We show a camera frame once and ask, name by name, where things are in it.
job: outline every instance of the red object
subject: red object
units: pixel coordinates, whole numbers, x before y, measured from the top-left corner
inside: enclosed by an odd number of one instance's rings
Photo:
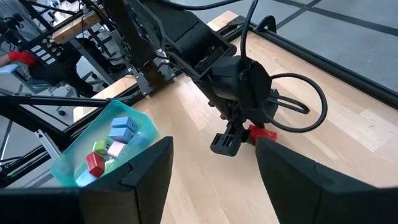
[[[105,159],[95,152],[86,156],[88,172],[93,176],[100,178],[105,171]]]
[[[250,135],[253,137],[255,141],[257,141],[258,137],[265,137],[267,139],[276,141],[278,138],[278,134],[273,131],[268,131],[264,128],[258,128],[255,125],[250,125],[249,130],[251,131]]]
[[[15,62],[22,62],[27,65],[35,65],[36,58],[28,52],[9,52],[8,57]]]

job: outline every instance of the red block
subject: red block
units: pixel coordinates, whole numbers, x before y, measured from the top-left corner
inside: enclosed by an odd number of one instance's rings
[[[267,139],[276,141],[278,134],[273,131],[268,131],[264,128],[258,128],[255,125],[250,125],[249,130],[251,130],[250,135],[253,137],[255,141],[257,141],[258,137],[265,137]]]
[[[99,154],[92,152],[86,156],[88,172],[100,178],[105,171],[105,159]]]

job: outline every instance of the teal plastic bin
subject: teal plastic bin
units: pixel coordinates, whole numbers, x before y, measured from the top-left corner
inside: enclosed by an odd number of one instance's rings
[[[138,130],[104,175],[136,157],[153,143],[157,130],[149,117],[120,101],[112,101],[51,166],[51,173],[63,187],[81,187],[76,180],[87,172],[86,156],[92,152],[96,141],[108,138],[112,120],[122,116],[133,119],[138,124]]]

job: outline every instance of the wooden table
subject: wooden table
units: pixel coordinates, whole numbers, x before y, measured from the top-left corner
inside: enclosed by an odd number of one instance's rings
[[[61,3],[59,8],[77,12],[79,11],[79,3],[78,1],[75,1],[74,3],[64,1]],[[100,6],[99,8],[106,15],[104,7]],[[68,19],[71,15],[62,12],[56,12],[54,16],[57,19],[57,22],[54,23],[54,25],[56,26],[59,23],[63,22],[65,19]],[[91,11],[88,14],[80,16],[65,27],[62,27],[58,31],[54,32],[52,38],[57,43],[63,44],[66,41],[76,37],[76,35],[80,34],[82,30],[86,30],[91,26],[99,23],[100,21],[101,19],[98,17],[98,15],[94,11]]]
[[[235,17],[226,12],[209,26],[217,30]],[[247,51],[270,74],[295,72],[314,79],[328,98],[327,120],[312,132],[293,134],[267,125],[278,132],[279,143],[375,186],[398,185],[396,110],[253,33],[248,35]],[[275,80],[273,87],[312,109],[308,116],[279,109],[277,121],[303,127],[318,118],[320,102],[308,85],[285,78]],[[211,141],[225,131],[226,122],[207,102],[189,78],[180,76],[178,82],[134,105],[152,118],[158,139],[174,137],[172,181],[162,223],[278,223],[254,147],[243,144],[236,157],[210,151]]]

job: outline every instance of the pink block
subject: pink block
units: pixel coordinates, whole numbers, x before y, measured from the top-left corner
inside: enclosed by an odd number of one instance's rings
[[[125,146],[126,146],[125,143],[114,141],[111,147],[108,149],[108,155],[116,158]]]

